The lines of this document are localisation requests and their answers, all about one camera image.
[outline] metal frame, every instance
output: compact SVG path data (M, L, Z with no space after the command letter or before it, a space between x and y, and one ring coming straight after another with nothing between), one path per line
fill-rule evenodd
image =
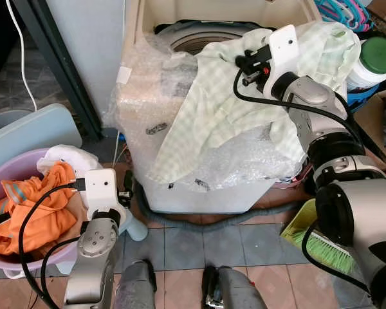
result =
M45 0L12 0L88 135L101 138L100 119Z

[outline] orange clothing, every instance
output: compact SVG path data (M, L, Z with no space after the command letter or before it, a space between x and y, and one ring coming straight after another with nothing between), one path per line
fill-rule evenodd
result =
M0 200L0 254L19 253L19 230L30 209L41 196L58 185L75 179L67 163L57 162L40 180L2 181L6 198ZM72 189L61 189L47 197L36 209L24 230L24 251L35 250L49 241L54 241L76 223L76 218L64 209L73 195Z

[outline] plastic bottle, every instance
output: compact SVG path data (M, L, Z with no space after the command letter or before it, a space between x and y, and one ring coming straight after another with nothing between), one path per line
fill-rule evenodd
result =
M372 37L362 43L359 59L346 78L347 91L371 88L386 79L386 39Z

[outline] gray hose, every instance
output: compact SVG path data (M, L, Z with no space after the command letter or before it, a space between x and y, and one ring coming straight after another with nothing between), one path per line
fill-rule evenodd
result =
M136 199L142 214L149 220L161 223L169 227L179 227L181 229L190 230L192 232L212 232L214 230L222 229L228 225L238 224L244 221L249 220L252 217L256 216L269 216L271 214L280 214L286 211L292 211L294 209L300 209L306 201L293 201L290 203L283 204L274 208L267 209L250 209L242 214L238 214L234 217L222 219L220 221L208 224L197 224L189 221L181 220L172 220L166 218L164 214L159 212L154 212L149 207L149 202L147 201L143 186L140 185L137 181L135 185Z

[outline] white cloth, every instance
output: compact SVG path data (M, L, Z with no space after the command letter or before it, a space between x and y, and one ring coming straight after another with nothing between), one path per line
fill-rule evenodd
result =
M87 151L70 145L57 145L47 150L43 158L37 161L37 170L43 175L51 169L56 162L66 162L70 164L75 172L76 178L84 177L87 171L92 169L102 169L97 156ZM89 208L86 199L86 191L80 191L82 201L86 208Z
M149 178L159 183L175 182L191 173L208 149L269 124L276 150L295 162L303 158L296 127L282 107L242 101L233 93L236 56L261 48L262 38L270 33L267 29L252 30L240 39L210 43L196 55L198 74L161 145ZM333 89L339 87L358 57L357 49L360 52L357 36L342 24L325 22L305 24L297 33L299 76L308 74ZM261 97L255 84L244 87L239 83L238 89L244 95Z

